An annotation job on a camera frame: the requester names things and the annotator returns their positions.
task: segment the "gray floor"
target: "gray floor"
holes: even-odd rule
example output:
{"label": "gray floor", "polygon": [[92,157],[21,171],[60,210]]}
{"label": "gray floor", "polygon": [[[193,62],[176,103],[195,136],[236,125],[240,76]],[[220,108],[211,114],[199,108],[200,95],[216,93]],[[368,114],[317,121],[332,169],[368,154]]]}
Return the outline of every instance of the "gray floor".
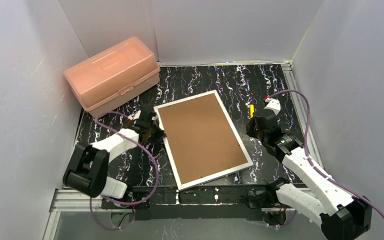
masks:
{"label": "gray floor", "polygon": [[[109,212],[98,219],[112,226]],[[62,212],[56,240],[323,240],[322,231],[308,218],[297,214],[287,227],[276,231],[241,219],[158,219],[135,221],[122,231],[99,227],[90,212]]]}

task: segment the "box lid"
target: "box lid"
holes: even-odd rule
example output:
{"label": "box lid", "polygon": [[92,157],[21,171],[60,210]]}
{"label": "box lid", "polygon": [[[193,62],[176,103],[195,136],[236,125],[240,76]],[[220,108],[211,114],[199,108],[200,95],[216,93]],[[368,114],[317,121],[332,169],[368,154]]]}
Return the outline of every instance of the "box lid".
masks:
{"label": "box lid", "polygon": [[80,104],[90,111],[132,90],[159,69],[154,53],[132,37],[65,70],[64,75]]}

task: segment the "white wall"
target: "white wall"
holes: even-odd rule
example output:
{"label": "white wall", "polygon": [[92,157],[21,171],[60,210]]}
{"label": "white wall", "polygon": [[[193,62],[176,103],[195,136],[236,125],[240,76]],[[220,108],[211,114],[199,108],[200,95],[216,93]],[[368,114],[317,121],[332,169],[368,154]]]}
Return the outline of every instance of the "white wall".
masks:
{"label": "white wall", "polygon": [[153,0],[159,61],[291,60],[323,0]]}
{"label": "white wall", "polygon": [[43,236],[81,109],[63,70],[86,58],[57,0],[0,0],[0,240]]}
{"label": "white wall", "polygon": [[[325,0],[293,70],[327,171],[384,211],[384,1]],[[376,212],[361,239],[384,239]]]}
{"label": "white wall", "polygon": [[59,0],[89,57],[137,36],[158,60],[151,0]]}

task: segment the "marble pattern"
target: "marble pattern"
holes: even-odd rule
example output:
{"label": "marble pattern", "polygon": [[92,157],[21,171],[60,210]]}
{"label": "marble pattern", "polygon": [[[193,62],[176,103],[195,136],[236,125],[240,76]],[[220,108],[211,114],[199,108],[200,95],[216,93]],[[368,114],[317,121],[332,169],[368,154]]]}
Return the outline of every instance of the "marble pattern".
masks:
{"label": "marble pattern", "polygon": [[[270,156],[256,139],[248,137],[245,125],[249,122],[249,105],[254,104],[256,114],[264,108],[264,97],[287,89],[280,64],[261,65],[209,65],[161,67],[160,82],[138,97],[119,107],[116,111],[132,115],[141,109],[183,99],[200,93],[217,90],[231,117],[254,165],[235,174],[213,180],[204,185],[264,185],[278,177],[301,183],[290,170]],[[288,95],[278,98],[282,104],[279,124],[286,131],[303,140],[292,99]],[[100,119],[104,124],[120,129],[125,120],[115,114]],[[85,112],[79,126],[77,142],[90,144],[108,137],[107,129],[93,122]],[[146,146],[158,161],[161,186],[176,186],[176,181],[163,143]],[[152,186],[155,173],[146,154],[139,148],[131,149],[111,162],[110,177],[120,179],[133,186]]]}

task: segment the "marble tabletop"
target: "marble tabletop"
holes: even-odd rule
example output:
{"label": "marble tabletop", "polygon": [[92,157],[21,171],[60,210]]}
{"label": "marble tabletop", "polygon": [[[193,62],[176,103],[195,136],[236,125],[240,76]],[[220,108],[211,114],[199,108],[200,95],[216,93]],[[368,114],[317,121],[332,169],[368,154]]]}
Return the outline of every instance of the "marble tabletop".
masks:
{"label": "marble tabletop", "polygon": [[[211,90],[217,90],[231,117],[254,165],[228,176],[204,183],[206,186],[265,185],[279,177],[302,183],[293,172],[269,155],[260,142],[248,137],[245,125],[250,120],[249,105],[254,104],[256,114],[264,108],[264,97],[288,89],[280,64],[208,65],[161,67],[160,82],[115,111],[126,115],[141,109],[153,109],[164,103],[183,99]],[[289,95],[278,98],[281,112],[278,122],[301,141],[303,134]],[[100,121],[115,129],[121,129],[124,120],[119,115],[107,114]],[[77,142],[91,144],[110,136],[107,129],[95,124],[84,112],[79,124]],[[158,162],[160,186],[175,187],[176,181],[167,157],[164,143],[146,146]],[[128,150],[114,159],[108,168],[110,177],[132,186],[153,186],[155,171],[149,157],[138,147]]]}

